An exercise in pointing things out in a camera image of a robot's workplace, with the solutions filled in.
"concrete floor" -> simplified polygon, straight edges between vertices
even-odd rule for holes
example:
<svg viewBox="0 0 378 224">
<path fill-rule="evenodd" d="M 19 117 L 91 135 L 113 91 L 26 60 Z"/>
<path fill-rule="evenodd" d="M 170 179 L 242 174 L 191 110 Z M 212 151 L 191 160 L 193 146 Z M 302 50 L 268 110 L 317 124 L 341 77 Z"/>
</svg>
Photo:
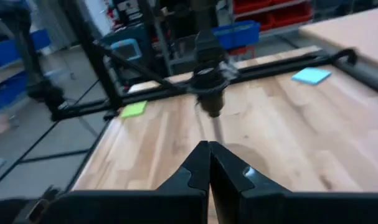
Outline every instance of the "concrete floor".
<svg viewBox="0 0 378 224">
<path fill-rule="evenodd" d="M 288 35 L 287 38 L 300 47 L 312 44 L 296 34 Z M 261 40 L 255 48 L 257 57 L 293 49 L 292 46 L 276 38 Z M 69 50 L 64 57 L 77 79 L 71 80 L 68 75 L 63 75 L 58 83 L 64 88 L 66 97 L 78 99 L 97 79 L 79 47 Z M 101 86 L 97 84 L 82 99 L 82 102 L 104 97 Z M 104 113 L 91 114 L 84 116 L 83 119 L 99 133 L 105 125 L 103 115 Z M 6 160 L 6 164 L 0 168 L 0 176 L 53 125 L 47 108 L 33 101 L 28 102 L 17 113 L 17 117 L 20 126 L 0 136 L 0 157 Z M 28 153 L 26 159 L 88 149 L 94 140 L 95 137 L 82 126 L 77 118 L 69 119 L 60 122 Z M 83 158 L 83 155 L 79 155 L 18 165 L 0 182 L 0 199 L 37 197 L 50 185 L 64 189 L 76 173 Z"/>
</svg>

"wooden board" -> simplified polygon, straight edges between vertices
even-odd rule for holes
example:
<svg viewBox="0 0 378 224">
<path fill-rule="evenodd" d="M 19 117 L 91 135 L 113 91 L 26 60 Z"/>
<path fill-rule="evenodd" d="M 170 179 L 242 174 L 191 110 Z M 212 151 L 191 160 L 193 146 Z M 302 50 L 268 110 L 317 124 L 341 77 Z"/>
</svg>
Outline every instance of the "wooden board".
<svg viewBox="0 0 378 224">
<path fill-rule="evenodd" d="M 378 192 L 378 93 L 323 68 L 333 74 L 318 86 L 291 81 L 293 73 L 229 86 L 220 116 L 225 146 L 292 191 Z M 195 103 L 177 96 L 149 102 L 142 116 L 114 119 L 73 189 L 156 189 L 200 140 L 215 139 Z M 217 223 L 212 200 L 209 223 Z"/>
<path fill-rule="evenodd" d="M 378 9 L 302 26 L 300 33 L 339 49 L 354 47 L 378 66 Z"/>
</svg>

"wood grain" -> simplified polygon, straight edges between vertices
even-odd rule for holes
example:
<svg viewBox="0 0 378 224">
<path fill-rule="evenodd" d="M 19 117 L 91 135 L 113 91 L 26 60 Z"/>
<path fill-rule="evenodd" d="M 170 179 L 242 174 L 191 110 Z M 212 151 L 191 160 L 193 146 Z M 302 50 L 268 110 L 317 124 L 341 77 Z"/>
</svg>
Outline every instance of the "wood grain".
<svg viewBox="0 0 378 224">
<path fill-rule="evenodd" d="M 220 116 L 225 145 L 292 191 L 378 192 L 378 93 L 323 68 L 333 74 L 317 86 L 291 81 L 293 73 L 229 86 Z M 157 188 L 203 140 L 200 126 L 206 140 L 215 139 L 195 103 L 183 95 L 149 102 L 142 116 L 115 118 L 74 190 Z M 209 223 L 217 223 L 212 200 Z"/>
<path fill-rule="evenodd" d="M 302 26 L 300 33 L 339 49 L 355 48 L 378 66 L 378 9 Z"/>
</svg>

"red storage bin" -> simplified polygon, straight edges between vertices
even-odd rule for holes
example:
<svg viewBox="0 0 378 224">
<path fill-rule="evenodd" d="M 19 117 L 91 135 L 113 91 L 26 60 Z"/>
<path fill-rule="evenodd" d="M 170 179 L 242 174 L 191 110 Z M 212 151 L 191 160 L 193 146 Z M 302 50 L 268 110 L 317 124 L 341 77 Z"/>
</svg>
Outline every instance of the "red storage bin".
<svg viewBox="0 0 378 224">
<path fill-rule="evenodd" d="M 234 0 L 234 13 L 241 14 L 272 5 L 272 0 Z"/>
<path fill-rule="evenodd" d="M 273 4 L 283 4 L 290 1 L 296 1 L 296 0 L 272 0 Z"/>
<path fill-rule="evenodd" d="M 251 16 L 239 17 L 236 21 L 255 21 L 261 24 L 260 31 L 271 29 L 273 26 L 273 17 L 270 13 L 259 13 Z"/>
<path fill-rule="evenodd" d="M 312 8 L 306 2 L 295 6 L 272 11 L 274 27 L 283 27 L 306 22 L 312 17 Z"/>
</svg>

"sticky note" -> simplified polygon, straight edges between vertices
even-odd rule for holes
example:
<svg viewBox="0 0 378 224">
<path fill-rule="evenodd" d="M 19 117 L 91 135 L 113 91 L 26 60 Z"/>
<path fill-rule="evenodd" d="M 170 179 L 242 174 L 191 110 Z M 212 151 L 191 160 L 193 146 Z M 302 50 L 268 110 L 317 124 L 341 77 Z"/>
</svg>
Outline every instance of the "sticky note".
<svg viewBox="0 0 378 224">
<path fill-rule="evenodd" d="M 317 85 L 331 75 L 330 71 L 319 68 L 305 68 L 292 76 L 292 80 Z"/>
<path fill-rule="evenodd" d="M 147 101 L 139 102 L 139 103 L 133 103 L 130 105 L 127 105 L 124 110 L 121 113 L 122 118 L 129 118 L 132 116 L 141 115 L 144 113 L 146 109 Z"/>
</svg>

